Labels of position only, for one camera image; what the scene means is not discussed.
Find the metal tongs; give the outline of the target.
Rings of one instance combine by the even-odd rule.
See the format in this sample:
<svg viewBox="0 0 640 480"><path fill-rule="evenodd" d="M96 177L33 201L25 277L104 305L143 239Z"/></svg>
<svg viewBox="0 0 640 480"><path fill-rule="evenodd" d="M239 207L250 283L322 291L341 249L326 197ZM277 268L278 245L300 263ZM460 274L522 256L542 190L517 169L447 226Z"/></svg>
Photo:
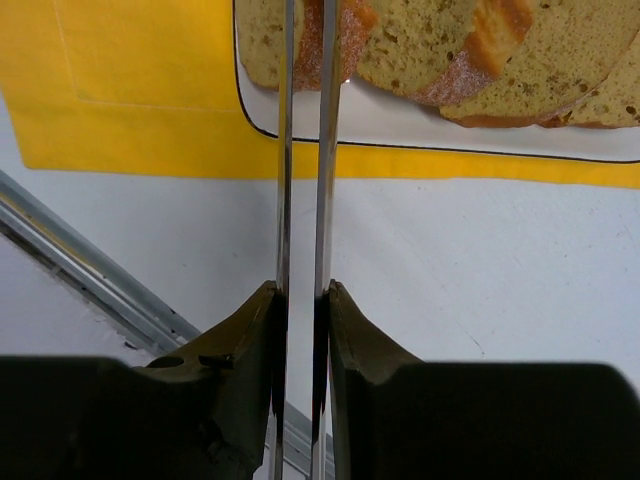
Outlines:
<svg viewBox="0 0 640 480"><path fill-rule="evenodd" d="M277 178L277 261L275 345L273 347L272 419L269 478L280 479L284 473L284 437L286 403L287 347L296 331L288 328L290 307L299 296L291 287L295 274L291 268L304 253L311 254L306 269L313 275L311 349L311 434L309 476L324 479L326 473L326 401L329 368L329 285L331 280L331 224L336 171L337 127L341 88L340 23L342 4L323 4L323 44L321 93L319 96L319 129L317 179L301 191L306 202L315 207L303 214L294 206L300 192L293 187L294 167L294 21L295 4L283 4L283 51L281 53L278 102L278 178Z"/></svg>

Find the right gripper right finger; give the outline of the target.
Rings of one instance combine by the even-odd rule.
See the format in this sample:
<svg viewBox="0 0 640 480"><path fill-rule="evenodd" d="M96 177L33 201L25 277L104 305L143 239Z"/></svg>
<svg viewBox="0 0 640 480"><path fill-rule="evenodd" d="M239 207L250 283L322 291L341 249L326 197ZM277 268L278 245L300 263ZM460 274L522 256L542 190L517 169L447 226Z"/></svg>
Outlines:
<svg viewBox="0 0 640 480"><path fill-rule="evenodd" d="M603 363L427 362L328 290L339 479L635 479L639 398Z"/></svg>

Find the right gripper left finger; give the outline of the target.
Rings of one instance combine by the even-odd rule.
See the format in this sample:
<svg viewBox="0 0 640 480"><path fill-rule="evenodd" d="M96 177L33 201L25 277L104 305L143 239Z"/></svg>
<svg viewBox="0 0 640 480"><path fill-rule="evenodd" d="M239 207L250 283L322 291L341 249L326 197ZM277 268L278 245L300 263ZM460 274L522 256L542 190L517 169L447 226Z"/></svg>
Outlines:
<svg viewBox="0 0 640 480"><path fill-rule="evenodd" d="M249 479L271 402L263 283L227 319L145 367L108 357L1 360L5 479Z"/></svg>

